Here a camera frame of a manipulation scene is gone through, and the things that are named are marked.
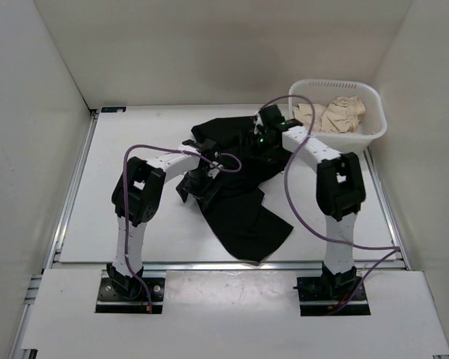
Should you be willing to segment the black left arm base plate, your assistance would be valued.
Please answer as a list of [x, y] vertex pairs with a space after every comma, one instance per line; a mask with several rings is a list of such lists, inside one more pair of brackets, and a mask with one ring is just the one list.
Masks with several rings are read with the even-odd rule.
[[161, 314], [165, 296], [165, 277], [143, 269], [138, 272], [144, 286], [132, 279], [131, 292], [119, 286], [109, 275], [102, 273], [95, 304], [96, 313]]

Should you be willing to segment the black trousers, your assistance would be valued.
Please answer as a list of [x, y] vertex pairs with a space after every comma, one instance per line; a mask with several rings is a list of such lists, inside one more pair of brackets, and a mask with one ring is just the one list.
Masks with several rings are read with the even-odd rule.
[[220, 172], [214, 183], [219, 190], [201, 213], [225, 250], [237, 258], [259, 263], [284, 243], [293, 226], [262, 205], [259, 186], [282, 172], [290, 152], [270, 148], [261, 155], [251, 153], [248, 136], [254, 129], [251, 117], [218, 117], [195, 125], [191, 133], [203, 143], [211, 140], [224, 153], [242, 163], [236, 174]]

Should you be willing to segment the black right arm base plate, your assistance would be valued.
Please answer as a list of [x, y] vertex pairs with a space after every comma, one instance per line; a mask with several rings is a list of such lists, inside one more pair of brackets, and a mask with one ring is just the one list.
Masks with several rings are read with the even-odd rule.
[[332, 292], [321, 277], [297, 277], [300, 316], [369, 316], [366, 289], [358, 277], [355, 283]]

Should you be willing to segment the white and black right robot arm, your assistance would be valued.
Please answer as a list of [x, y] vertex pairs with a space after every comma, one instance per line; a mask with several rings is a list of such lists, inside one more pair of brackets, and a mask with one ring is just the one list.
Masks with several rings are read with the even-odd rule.
[[353, 291], [358, 283], [354, 226], [366, 198], [358, 156], [328, 147], [298, 120], [285, 119], [277, 105], [262, 108], [251, 120], [253, 129], [246, 141], [253, 154], [263, 157], [271, 150], [286, 150], [291, 161], [300, 159], [317, 176], [316, 201], [326, 220], [321, 293], [337, 299]]

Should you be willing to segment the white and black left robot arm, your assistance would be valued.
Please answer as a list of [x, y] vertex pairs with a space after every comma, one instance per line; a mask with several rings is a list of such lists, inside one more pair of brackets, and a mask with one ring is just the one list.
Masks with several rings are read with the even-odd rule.
[[112, 287], [126, 300], [146, 298], [152, 303], [145, 283], [142, 262], [144, 234], [155, 216], [167, 182], [182, 176], [176, 187], [181, 200], [192, 196], [207, 208], [221, 188], [216, 177], [242, 169], [233, 154], [219, 151], [214, 141], [200, 144], [188, 139], [176, 149], [146, 144], [131, 146], [123, 156], [123, 170], [112, 193], [118, 222], [117, 250], [106, 266]]

